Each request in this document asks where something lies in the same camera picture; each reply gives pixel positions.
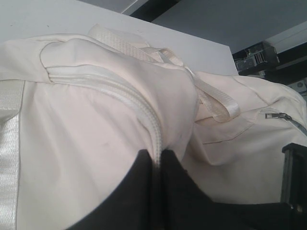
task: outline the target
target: wall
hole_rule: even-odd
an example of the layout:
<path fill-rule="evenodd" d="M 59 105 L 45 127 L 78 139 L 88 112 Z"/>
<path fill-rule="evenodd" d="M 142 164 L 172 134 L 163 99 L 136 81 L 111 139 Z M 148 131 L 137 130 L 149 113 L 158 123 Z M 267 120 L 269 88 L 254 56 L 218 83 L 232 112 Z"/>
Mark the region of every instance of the wall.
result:
<path fill-rule="evenodd" d="M 182 0 L 153 23 L 233 53 L 307 21 L 307 0 Z"/>

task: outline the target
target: white table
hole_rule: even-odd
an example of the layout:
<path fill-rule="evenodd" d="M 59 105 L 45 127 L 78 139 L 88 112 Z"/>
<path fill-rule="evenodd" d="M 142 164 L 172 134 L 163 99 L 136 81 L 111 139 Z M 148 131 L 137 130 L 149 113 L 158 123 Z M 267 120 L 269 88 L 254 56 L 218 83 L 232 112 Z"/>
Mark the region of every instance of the white table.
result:
<path fill-rule="evenodd" d="M 168 47 L 195 71 L 234 75 L 228 46 L 167 29 L 77 0 L 0 0 L 0 42 L 44 34 L 87 34 L 99 23 Z"/>

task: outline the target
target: zipper pull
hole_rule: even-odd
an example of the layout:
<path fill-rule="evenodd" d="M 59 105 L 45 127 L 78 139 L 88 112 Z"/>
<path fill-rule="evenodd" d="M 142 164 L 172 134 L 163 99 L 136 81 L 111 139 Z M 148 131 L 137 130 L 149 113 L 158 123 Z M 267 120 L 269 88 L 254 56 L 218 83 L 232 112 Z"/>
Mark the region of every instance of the zipper pull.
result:
<path fill-rule="evenodd" d="M 285 119 L 287 121 L 292 120 L 292 117 L 285 113 L 278 113 L 278 114 L 265 114 L 265 119 L 271 119 L 271 118 L 281 118 Z"/>

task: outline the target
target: zipper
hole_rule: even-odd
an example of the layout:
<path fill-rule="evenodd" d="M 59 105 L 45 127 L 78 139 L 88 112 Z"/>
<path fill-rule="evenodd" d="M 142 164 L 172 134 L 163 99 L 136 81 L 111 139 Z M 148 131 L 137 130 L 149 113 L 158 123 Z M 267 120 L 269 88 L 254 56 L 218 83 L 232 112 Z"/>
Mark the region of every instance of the zipper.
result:
<path fill-rule="evenodd" d="M 265 119 L 284 119 L 288 121 L 307 137 L 307 129 L 302 124 L 295 121 L 290 115 L 276 111 L 274 111 L 274 113 L 272 113 L 272 111 L 261 111 L 261 113 L 265 113 Z"/>
<path fill-rule="evenodd" d="M 118 99 L 128 107 L 132 108 L 139 121 L 149 131 L 153 143 L 153 152 L 150 153 L 156 167 L 160 168 L 162 152 L 162 131 L 158 116 L 152 106 L 143 95 L 129 82 L 120 76 L 113 78 L 114 73 L 106 74 L 60 74 L 57 70 L 49 72 L 49 78 L 54 83 L 69 84 L 85 88 L 91 88 L 101 93 Z"/>

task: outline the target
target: zipper track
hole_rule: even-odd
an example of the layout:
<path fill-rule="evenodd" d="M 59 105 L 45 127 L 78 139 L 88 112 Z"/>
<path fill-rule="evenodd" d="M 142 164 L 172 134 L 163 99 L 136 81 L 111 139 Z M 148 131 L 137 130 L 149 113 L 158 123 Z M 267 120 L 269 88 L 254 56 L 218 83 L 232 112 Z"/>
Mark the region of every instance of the zipper track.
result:
<path fill-rule="evenodd" d="M 267 113 L 274 113 L 274 114 L 285 114 L 285 117 L 275 117 L 272 119 L 283 119 L 284 121 L 290 123 L 292 126 L 294 126 L 297 130 L 299 130 L 303 135 L 305 135 L 307 137 L 307 129 L 299 122 L 293 120 L 293 118 L 291 116 L 289 116 L 286 113 L 282 113 L 276 109 L 266 109 L 266 110 L 261 110 L 260 111 L 261 114 L 267 114 Z"/>
<path fill-rule="evenodd" d="M 49 74 L 50 80 L 54 83 L 69 84 L 97 90 L 110 95 L 128 107 L 132 108 L 139 121 L 150 133 L 153 152 L 150 153 L 154 164 L 159 168 L 162 152 L 162 131 L 161 125 L 154 109 L 131 84 L 124 79 L 115 80 L 107 75 L 95 74 Z"/>

